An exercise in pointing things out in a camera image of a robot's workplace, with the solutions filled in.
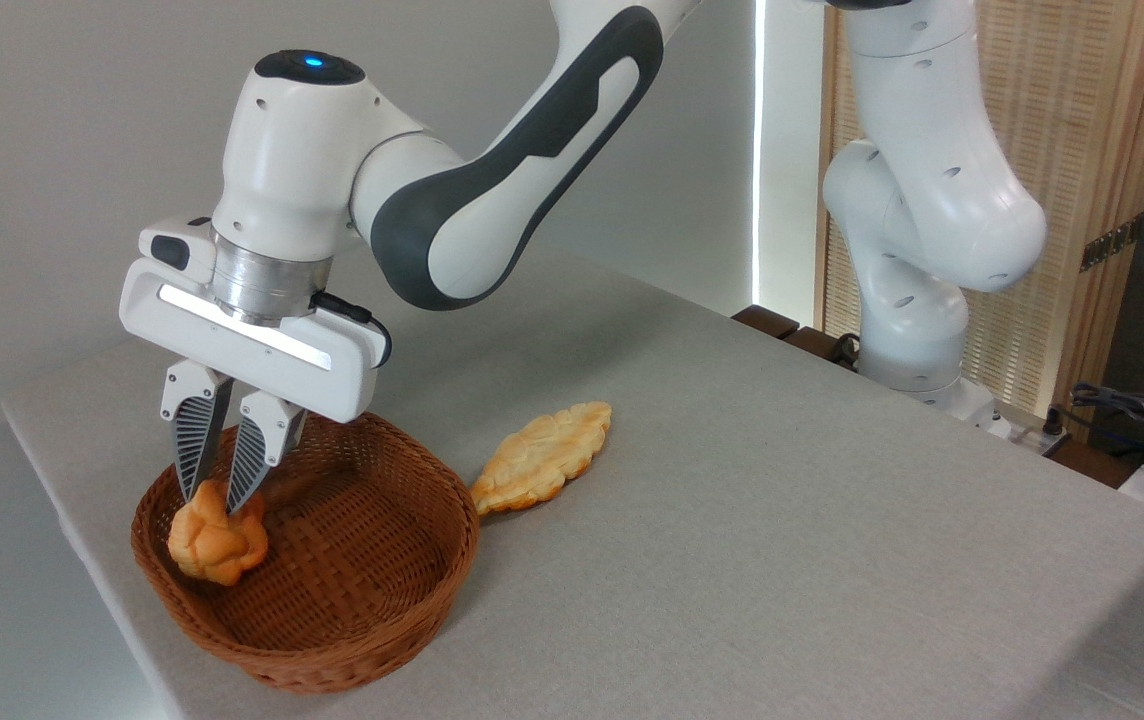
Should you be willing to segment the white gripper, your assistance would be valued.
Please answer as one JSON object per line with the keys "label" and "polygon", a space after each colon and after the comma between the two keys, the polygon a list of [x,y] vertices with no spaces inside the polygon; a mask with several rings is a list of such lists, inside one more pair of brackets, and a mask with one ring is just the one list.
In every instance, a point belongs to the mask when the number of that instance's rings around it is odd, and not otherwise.
{"label": "white gripper", "polygon": [[119,318],[134,337],[184,357],[166,372],[160,406],[184,503],[217,459],[235,378],[259,389],[240,401],[225,505],[233,515],[297,446],[307,410],[344,424],[368,406],[383,333],[326,309],[276,325],[230,314],[215,293],[217,243],[207,217],[166,219],[137,243]]}

